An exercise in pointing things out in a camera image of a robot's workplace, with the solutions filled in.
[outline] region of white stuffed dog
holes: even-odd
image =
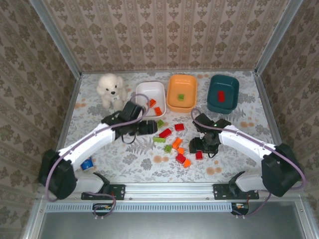
[[[112,103],[115,111],[123,109],[128,93],[122,77],[105,74],[100,78],[96,91],[101,96],[104,108],[108,109]]]

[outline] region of orange bowl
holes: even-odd
[[[189,113],[196,105],[197,80],[190,75],[173,75],[168,84],[166,102],[173,112]]]

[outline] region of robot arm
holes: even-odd
[[[107,187],[110,183],[106,178],[97,173],[87,174],[76,170],[98,149],[125,134],[144,135],[157,132],[157,123],[154,120],[126,124],[126,122],[137,119],[143,111],[144,109],[141,106],[129,101],[121,112],[105,117],[94,130],[74,144],[57,152],[52,149],[46,151],[39,172],[39,182],[45,185],[52,165],[59,157],[70,151],[54,169],[49,182],[50,192],[58,199],[65,199],[73,192],[100,192],[103,187]],[[122,126],[105,129],[110,125],[119,123]]]
[[[212,130],[199,126],[196,121],[193,122],[197,131],[205,133],[203,139],[194,138],[189,144],[190,153],[196,153],[201,150],[204,153],[218,152],[220,144],[235,148],[239,152],[249,156],[261,168],[258,172],[239,172],[229,181],[229,191],[236,197],[241,193],[246,193],[252,190],[267,190],[275,196],[283,196],[291,189],[301,178],[300,174],[289,163],[265,149],[265,146],[277,151],[292,161],[300,168],[292,150],[286,144],[275,146],[270,143],[265,143],[254,138],[261,143],[259,146],[252,141],[246,139],[242,135],[249,136],[230,122],[221,119],[217,122],[210,120],[205,114],[200,114],[195,119],[197,122],[206,126],[229,129],[228,131]]]

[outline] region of toy block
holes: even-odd
[[[177,151],[178,151],[180,154],[183,154],[183,155],[184,155],[184,148],[178,148]]]
[[[170,145],[166,145],[165,148],[164,148],[164,151],[166,153],[170,153],[171,152],[171,146]]]
[[[180,146],[180,144],[183,142],[183,140],[182,139],[180,139],[180,138],[177,138],[176,140],[175,140],[175,142],[172,144],[172,146],[173,146],[173,149],[178,149],[178,147]]]
[[[185,163],[184,163],[184,168],[188,168],[190,165],[191,165],[190,160],[189,160],[189,159],[186,159],[186,160],[185,160]]]
[[[182,123],[175,124],[175,130],[176,131],[184,130],[184,124],[182,124]]]
[[[156,108],[154,108],[154,110],[155,110],[155,114],[157,115],[157,116],[161,116],[163,113],[161,112],[161,110],[160,110],[160,107],[156,107]]]
[[[183,164],[185,162],[185,160],[186,160],[186,158],[184,157],[184,155],[182,155],[180,153],[176,156],[176,161],[179,162],[180,164]]]
[[[218,102],[225,102],[225,92],[218,91]]]
[[[159,134],[160,138],[166,138],[171,135],[171,131],[169,128],[165,129],[162,133]]]
[[[82,164],[81,164],[81,168],[82,170],[86,170],[88,168],[92,168],[94,167],[93,165],[93,160],[92,160],[92,156],[90,156],[88,159],[86,159]]]
[[[150,108],[152,108],[156,104],[156,101],[151,99],[150,100]]]
[[[164,125],[164,122],[162,120],[158,121],[158,128],[162,127]]]
[[[160,137],[153,137],[153,141],[157,143],[165,143],[166,139],[165,138],[160,138]]]
[[[183,94],[179,94],[178,97],[177,97],[177,99],[178,99],[179,101],[183,101],[183,100],[184,100],[184,95],[183,95]]]
[[[203,153],[201,151],[197,151],[195,156],[196,156],[196,160],[203,159]]]

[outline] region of floral tablecloth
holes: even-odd
[[[180,72],[197,78],[197,105],[203,113],[212,120],[220,118],[231,121],[240,130],[257,137],[265,142],[272,142],[265,113],[259,98],[258,90],[252,72]],[[213,75],[224,74],[233,76],[240,83],[237,108],[229,115],[210,112],[206,108],[206,96],[210,79]],[[159,81],[167,91],[169,78],[173,73],[126,73],[118,74],[125,80],[128,99],[135,93],[139,83]],[[65,145],[69,145],[89,133],[105,116],[113,113],[106,110],[96,93],[96,86],[101,75],[83,75],[77,103],[72,115]],[[154,135],[138,136],[131,144],[124,144],[120,139],[98,150],[93,157],[95,170],[112,183],[136,182],[216,182],[228,181],[233,175],[242,170],[257,170],[256,163],[228,146],[220,145],[219,153],[213,158],[204,154],[203,160],[195,160],[194,154],[188,153],[189,141],[199,133],[192,125],[190,114],[174,113],[167,109],[163,118],[165,128],[170,128],[173,134],[166,143],[154,143]],[[176,132],[174,125],[184,123],[185,130]],[[166,144],[172,144],[176,137],[183,139],[181,147],[185,148],[185,156],[191,161],[189,168],[184,168],[175,157],[177,152],[165,153]]]

